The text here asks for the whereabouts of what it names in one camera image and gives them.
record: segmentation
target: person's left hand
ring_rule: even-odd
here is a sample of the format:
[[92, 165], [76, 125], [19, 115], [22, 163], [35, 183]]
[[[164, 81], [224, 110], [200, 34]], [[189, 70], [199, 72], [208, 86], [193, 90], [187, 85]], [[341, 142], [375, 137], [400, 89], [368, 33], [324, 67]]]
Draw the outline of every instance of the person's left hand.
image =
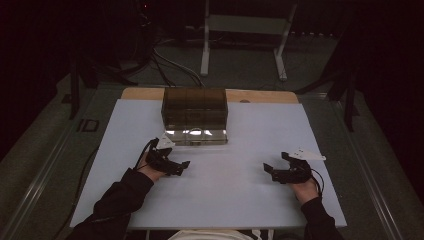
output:
[[159, 178], [165, 176], [164, 172], [160, 172], [157, 171], [153, 168], [151, 168], [147, 163], [146, 163], [146, 157], [147, 157], [147, 152], [144, 153], [143, 158], [141, 159], [140, 165], [138, 166], [140, 169], [137, 170], [137, 172], [141, 172], [144, 175], [146, 175], [148, 178], [150, 178], [153, 182], [156, 182], [157, 180], [159, 180]]

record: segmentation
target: white fabric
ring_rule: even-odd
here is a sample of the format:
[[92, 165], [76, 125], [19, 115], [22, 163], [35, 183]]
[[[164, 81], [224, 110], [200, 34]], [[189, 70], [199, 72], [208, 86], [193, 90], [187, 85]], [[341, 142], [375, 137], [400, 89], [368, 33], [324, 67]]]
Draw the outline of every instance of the white fabric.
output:
[[253, 233], [253, 235], [255, 235], [257, 237], [258, 240], [261, 239], [261, 231], [260, 230], [253, 229], [252, 233]]
[[181, 230], [168, 240], [253, 240], [235, 230]]

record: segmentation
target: white table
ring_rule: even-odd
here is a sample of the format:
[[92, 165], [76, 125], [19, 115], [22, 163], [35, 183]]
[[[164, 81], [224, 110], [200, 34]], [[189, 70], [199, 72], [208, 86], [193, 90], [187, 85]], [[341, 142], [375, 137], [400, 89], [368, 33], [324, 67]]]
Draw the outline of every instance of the white table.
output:
[[[161, 104], [161, 100], [118, 100], [71, 227], [83, 221], [109, 186], [134, 166], [144, 145], [163, 133]], [[287, 169], [281, 151], [302, 147], [319, 152], [302, 105], [229, 102], [228, 107], [228, 144], [174, 147], [169, 158], [191, 161], [189, 168], [180, 177], [165, 177], [155, 184], [143, 207], [133, 213], [130, 229], [276, 229], [305, 225], [293, 192], [272, 182], [262, 166], [265, 162]], [[325, 208], [337, 226], [345, 226], [324, 162], [310, 165], [324, 177]]]

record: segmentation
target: person's right hand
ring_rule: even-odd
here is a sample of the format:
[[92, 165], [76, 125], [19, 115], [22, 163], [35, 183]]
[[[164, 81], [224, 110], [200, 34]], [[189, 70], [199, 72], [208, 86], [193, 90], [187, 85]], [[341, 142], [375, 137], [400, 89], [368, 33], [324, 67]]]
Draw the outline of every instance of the person's right hand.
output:
[[156, 182], [159, 180], [159, 178], [165, 176], [164, 172], [157, 171], [149, 166], [146, 162], [148, 152], [144, 153], [143, 158], [141, 159], [141, 163], [138, 166], [139, 169], [137, 169], [137, 172], [141, 172], [144, 175], [146, 175], [148, 178], [150, 178], [153, 182]]
[[312, 178], [310, 178], [308, 181], [304, 183], [288, 184], [288, 185], [294, 191], [297, 199], [302, 205], [308, 202], [309, 200], [312, 200], [319, 196], [316, 183]]

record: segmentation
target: white tag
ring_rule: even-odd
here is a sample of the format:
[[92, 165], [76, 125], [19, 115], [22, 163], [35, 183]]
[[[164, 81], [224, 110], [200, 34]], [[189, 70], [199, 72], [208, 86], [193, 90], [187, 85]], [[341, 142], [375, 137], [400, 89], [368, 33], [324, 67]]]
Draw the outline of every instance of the white tag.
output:
[[171, 148], [175, 146], [175, 143], [169, 139], [166, 134], [162, 134], [162, 136], [159, 138], [158, 145], [156, 146], [157, 149], [165, 149], [165, 148]]
[[321, 156], [320, 154], [316, 154], [302, 148], [299, 148], [294, 153], [290, 153], [289, 156], [292, 158], [297, 158], [301, 160], [325, 160], [326, 159], [324, 156]]

